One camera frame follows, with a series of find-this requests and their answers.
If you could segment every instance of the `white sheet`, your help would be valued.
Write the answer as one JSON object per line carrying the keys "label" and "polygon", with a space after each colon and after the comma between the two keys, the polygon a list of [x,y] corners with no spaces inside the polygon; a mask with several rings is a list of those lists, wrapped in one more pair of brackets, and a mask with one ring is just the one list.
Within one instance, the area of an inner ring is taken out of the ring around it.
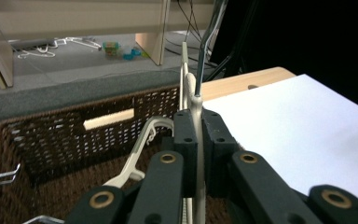
{"label": "white sheet", "polygon": [[358,105],[307,75],[204,102],[234,138],[306,195],[329,184],[358,197]]}

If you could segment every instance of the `brown woven basket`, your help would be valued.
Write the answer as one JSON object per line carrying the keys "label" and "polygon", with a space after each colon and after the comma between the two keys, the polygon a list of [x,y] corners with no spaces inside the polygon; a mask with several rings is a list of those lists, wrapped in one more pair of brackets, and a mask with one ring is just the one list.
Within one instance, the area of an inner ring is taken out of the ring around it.
{"label": "brown woven basket", "polygon": [[[118,175],[145,122],[172,118],[178,86],[109,98],[0,122],[0,174],[21,168],[0,187],[0,224],[41,215],[65,219],[79,197]],[[134,109],[134,118],[85,131],[87,119]],[[137,168],[145,171],[160,139],[144,149]],[[208,198],[207,223],[229,223],[225,202]]]}

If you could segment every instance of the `clothes hanger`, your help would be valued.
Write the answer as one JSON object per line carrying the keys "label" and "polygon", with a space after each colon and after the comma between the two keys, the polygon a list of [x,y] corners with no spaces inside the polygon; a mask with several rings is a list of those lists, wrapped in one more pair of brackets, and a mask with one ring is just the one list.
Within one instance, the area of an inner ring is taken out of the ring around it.
{"label": "clothes hanger", "polygon": [[136,140],[134,147],[132,148],[131,155],[127,159],[126,164],[121,170],[121,173],[104,183],[105,186],[114,186],[117,188],[121,188],[129,178],[138,181],[145,178],[145,173],[136,169],[135,165],[139,159],[139,156],[141,155],[144,145],[148,144],[156,136],[157,127],[169,128],[172,130],[173,135],[172,119],[164,118],[162,116],[154,116],[150,118],[141,130],[141,133]]}

